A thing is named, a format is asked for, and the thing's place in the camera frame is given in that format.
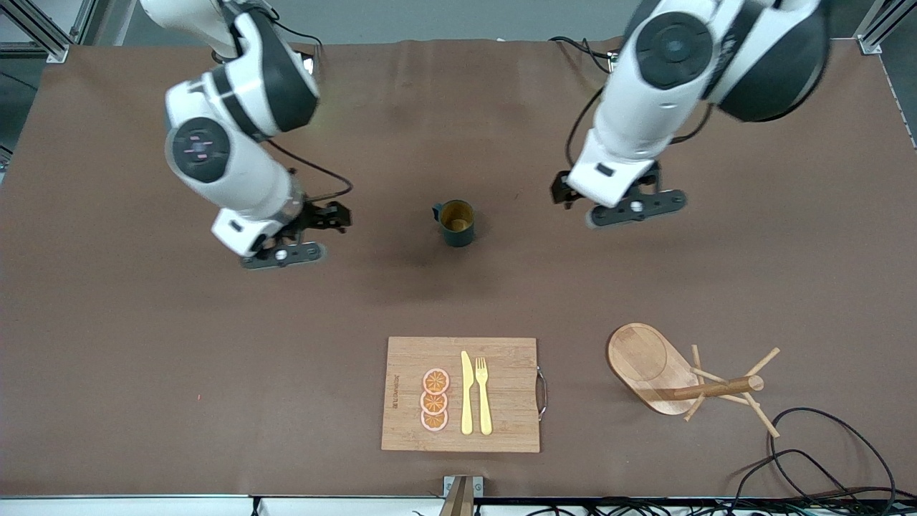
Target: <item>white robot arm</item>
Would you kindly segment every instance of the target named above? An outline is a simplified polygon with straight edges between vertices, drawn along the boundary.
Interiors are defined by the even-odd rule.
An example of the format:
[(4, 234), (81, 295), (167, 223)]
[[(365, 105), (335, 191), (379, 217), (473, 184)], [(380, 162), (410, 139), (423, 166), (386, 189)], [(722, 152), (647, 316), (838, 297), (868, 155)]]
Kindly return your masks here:
[(322, 246), (299, 242), (302, 231), (343, 232), (349, 211), (337, 202), (314, 205), (259, 144), (308, 124), (318, 103), (315, 79), (276, 33), (270, 6), (260, 0), (218, 0), (218, 6), (215, 0), (141, 1), (164, 27), (185, 28), (234, 58), (166, 94), (167, 162), (221, 207), (215, 236), (247, 268), (321, 258)]
[(702, 99), (743, 121), (801, 104), (827, 63), (826, 10), (822, 0), (644, 0), (582, 154), (552, 186), (555, 202), (596, 202), (591, 227), (681, 209), (682, 192), (661, 190), (656, 157)]

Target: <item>cutting board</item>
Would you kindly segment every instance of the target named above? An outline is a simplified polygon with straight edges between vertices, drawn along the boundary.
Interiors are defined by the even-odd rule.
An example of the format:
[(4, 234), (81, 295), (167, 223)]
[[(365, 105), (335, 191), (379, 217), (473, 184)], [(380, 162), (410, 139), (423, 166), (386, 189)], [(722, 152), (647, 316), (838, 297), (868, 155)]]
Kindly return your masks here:
[[(474, 432), (461, 432), (461, 352), (487, 359), (493, 433), (481, 433), (480, 391), (471, 388)], [(431, 432), (420, 421), (424, 374), (433, 368), (449, 374), (448, 423)], [(382, 449), (425, 452), (541, 451), (536, 401), (535, 339), (390, 337), (382, 413)]]

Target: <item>yellow fork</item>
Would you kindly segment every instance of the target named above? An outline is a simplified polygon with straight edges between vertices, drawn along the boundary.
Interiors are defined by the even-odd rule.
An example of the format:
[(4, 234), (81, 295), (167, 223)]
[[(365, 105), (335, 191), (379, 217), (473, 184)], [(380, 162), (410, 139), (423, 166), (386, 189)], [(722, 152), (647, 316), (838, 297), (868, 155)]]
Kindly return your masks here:
[(493, 432), (491, 422), (491, 403), (487, 400), (487, 360), (474, 359), (474, 379), (481, 386), (481, 433), (490, 435)]

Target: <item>brown tablecloth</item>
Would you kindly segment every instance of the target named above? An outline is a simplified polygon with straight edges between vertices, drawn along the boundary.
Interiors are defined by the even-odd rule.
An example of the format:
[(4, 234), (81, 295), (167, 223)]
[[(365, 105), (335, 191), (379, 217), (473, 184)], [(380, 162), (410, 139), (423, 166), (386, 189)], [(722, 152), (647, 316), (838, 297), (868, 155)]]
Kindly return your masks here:
[[(835, 43), (790, 117), (716, 114), (667, 150), (666, 185), (689, 196), (677, 216), (607, 231), (585, 228), (588, 203), (567, 212), (548, 194), (602, 83), (582, 54), (328, 47), (314, 122), (278, 142), (353, 179), (354, 226), (313, 233), (323, 264), (260, 273), (210, 235), (216, 208), (162, 155), (163, 92), (208, 54), (76, 47), (45, 72), (0, 190), (3, 494), (419, 495), (451, 474), (500, 496), (734, 493), (765, 454), (763, 426), (716, 399), (691, 423), (647, 409), (604, 359), (632, 321), (685, 354), (699, 344), (721, 376), (779, 346), (764, 410), (845, 418), (915, 488), (917, 156), (878, 57), (854, 42)], [(430, 212), (452, 198), (481, 213), (461, 250)], [(537, 337), (543, 452), (381, 451), (390, 335)], [(779, 445), (847, 484), (884, 482), (836, 428), (793, 416), (780, 429)], [(767, 470), (746, 494), (790, 492)]]

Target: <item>dark green mug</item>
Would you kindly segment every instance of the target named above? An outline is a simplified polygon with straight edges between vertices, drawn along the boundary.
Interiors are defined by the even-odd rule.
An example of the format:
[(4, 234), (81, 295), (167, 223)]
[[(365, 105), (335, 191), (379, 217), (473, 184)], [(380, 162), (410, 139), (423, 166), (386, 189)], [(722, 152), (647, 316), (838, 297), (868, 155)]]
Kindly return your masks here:
[(474, 208), (467, 202), (456, 199), (434, 204), (433, 218), (439, 222), (446, 244), (465, 247), (474, 240)]

